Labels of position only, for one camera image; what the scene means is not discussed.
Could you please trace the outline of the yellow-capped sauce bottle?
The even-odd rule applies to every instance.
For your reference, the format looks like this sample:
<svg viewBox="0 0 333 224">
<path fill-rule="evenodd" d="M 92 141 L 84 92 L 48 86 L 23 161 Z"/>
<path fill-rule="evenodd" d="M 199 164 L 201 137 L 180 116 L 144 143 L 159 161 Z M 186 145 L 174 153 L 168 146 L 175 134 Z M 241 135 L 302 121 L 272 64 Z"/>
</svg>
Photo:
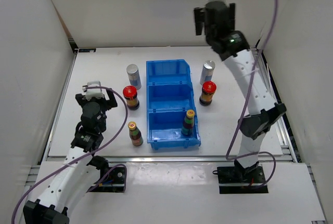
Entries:
<svg viewBox="0 0 333 224">
<path fill-rule="evenodd" d="M 136 123 L 131 121 L 128 123 L 129 128 L 129 136 L 132 142 L 132 145 L 134 146 L 141 146 L 143 144 L 143 138 L 141 131 L 137 127 Z"/>
</svg>

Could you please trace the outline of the green-labelled sauce bottle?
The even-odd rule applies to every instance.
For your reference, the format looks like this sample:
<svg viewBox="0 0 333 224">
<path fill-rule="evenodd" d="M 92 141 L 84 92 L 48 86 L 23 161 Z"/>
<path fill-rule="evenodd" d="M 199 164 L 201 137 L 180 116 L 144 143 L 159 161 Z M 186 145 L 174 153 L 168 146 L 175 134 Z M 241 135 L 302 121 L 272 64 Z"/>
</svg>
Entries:
<svg viewBox="0 0 333 224">
<path fill-rule="evenodd" d="M 195 111 L 193 109 L 187 110 L 182 125 L 183 135 L 191 136 L 193 134 L 194 120 L 195 120 L 194 118 L 195 118 Z"/>
</svg>

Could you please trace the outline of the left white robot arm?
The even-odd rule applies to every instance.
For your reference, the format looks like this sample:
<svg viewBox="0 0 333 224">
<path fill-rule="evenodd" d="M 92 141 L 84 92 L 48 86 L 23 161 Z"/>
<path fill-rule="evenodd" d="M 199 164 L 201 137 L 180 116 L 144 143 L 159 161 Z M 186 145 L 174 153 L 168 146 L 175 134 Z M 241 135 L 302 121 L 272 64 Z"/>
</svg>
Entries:
<svg viewBox="0 0 333 224">
<path fill-rule="evenodd" d="M 84 94 L 77 94 L 76 101 L 82 108 L 74 139 L 63 165 L 36 182 L 39 186 L 48 179 L 51 182 L 34 201 L 23 207 L 26 223 L 69 223 L 70 211 L 96 182 L 108 179 L 110 169 L 105 158 L 96 155 L 103 149 L 103 133 L 106 131 L 107 111 L 117 107 L 117 92 L 108 87 L 83 87 Z"/>
</svg>

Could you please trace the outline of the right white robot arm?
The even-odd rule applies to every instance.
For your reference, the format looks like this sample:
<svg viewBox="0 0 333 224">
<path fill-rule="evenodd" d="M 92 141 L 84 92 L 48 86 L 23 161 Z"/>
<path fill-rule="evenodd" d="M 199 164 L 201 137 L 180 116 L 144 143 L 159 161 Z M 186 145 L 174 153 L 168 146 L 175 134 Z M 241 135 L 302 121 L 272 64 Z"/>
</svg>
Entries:
<svg viewBox="0 0 333 224">
<path fill-rule="evenodd" d="M 234 76 L 245 105 L 236 130 L 242 133 L 234 159 L 234 178 L 246 182 L 259 165 L 258 156 L 266 133 L 286 113 L 286 106 L 270 94 L 259 72 L 257 60 L 244 34 L 235 30 L 235 4 L 209 1 L 194 9 L 196 35 L 205 35 L 207 44 L 219 55 Z"/>
</svg>

